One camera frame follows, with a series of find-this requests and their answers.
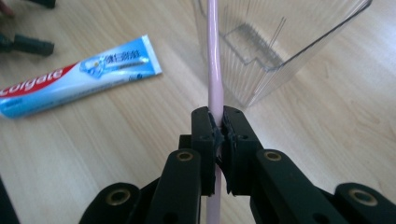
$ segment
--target pink straw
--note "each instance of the pink straw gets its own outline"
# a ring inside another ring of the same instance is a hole
[[[224,107],[224,93],[219,62],[218,1],[207,1],[207,60],[209,66],[209,110],[218,127]],[[207,198],[206,223],[220,223],[221,170],[216,165],[215,194]]]

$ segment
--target black mechanical part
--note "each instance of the black mechanical part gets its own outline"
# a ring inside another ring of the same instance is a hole
[[[263,149],[257,151],[256,158],[262,193],[279,223],[347,223],[284,153]]]
[[[55,8],[55,2],[56,2],[56,0],[27,0],[27,1],[37,3],[41,6],[48,8]]]
[[[23,35],[15,35],[14,41],[8,39],[0,34],[0,52],[11,52],[17,50],[26,53],[38,54],[42,56],[49,56],[52,54],[54,44],[33,39]]]
[[[224,106],[225,142],[219,167],[227,180],[227,191],[233,195],[250,195],[254,183],[253,158],[263,149],[242,111]]]
[[[209,109],[201,107],[191,113],[191,146],[201,155],[202,193],[210,196],[215,191],[216,150],[221,139]]]
[[[17,214],[8,197],[6,187],[0,176],[0,223],[19,224]]]
[[[350,223],[396,223],[396,205],[361,184],[337,186],[332,202]]]
[[[279,218],[268,200],[259,181],[253,184],[250,195],[250,210],[257,224],[279,223]]]
[[[135,185],[117,183],[103,189],[88,206],[80,224],[127,223],[140,199]]]
[[[145,223],[199,223],[201,156],[191,149],[172,152],[153,195]]]
[[[126,223],[145,223],[152,196],[154,195],[155,189],[157,188],[159,181],[160,178],[157,178],[140,190],[139,203],[134,209],[132,216]]]

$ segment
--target wood grain surface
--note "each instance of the wood grain surface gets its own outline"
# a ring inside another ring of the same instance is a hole
[[[53,41],[55,51],[0,54],[0,89],[145,34],[163,69],[24,119],[0,119],[0,174],[21,223],[78,223],[104,187],[142,188],[160,176],[179,136],[191,133],[191,111],[207,105],[192,3],[6,2],[17,16],[1,16],[0,32]],[[358,182],[396,203],[395,11],[392,0],[374,1],[291,81],[244,109],[264,147],[288,154],[329,192]],[[230,95],[226,104],[238,107]],[[223,194],[222,223],[253,223],[247,197]]]

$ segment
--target red label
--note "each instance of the red label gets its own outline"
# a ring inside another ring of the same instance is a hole
[[[33,79],[21,82],[17,85],[2,89],[0,90],[0,97],[22,96],[34,91],[39,91],[66,75],[66,73],[70,71],[70,69],[72,69],[74,65],[76,64],[74,63],[68,65],[44,76],[35,77]]]

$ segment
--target toothpaste tube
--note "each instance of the toothpaste tube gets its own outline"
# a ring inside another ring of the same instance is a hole
[[[17,119],[160,73],[149,37],[144,35],[79,63],[0,90],[0,116]]]

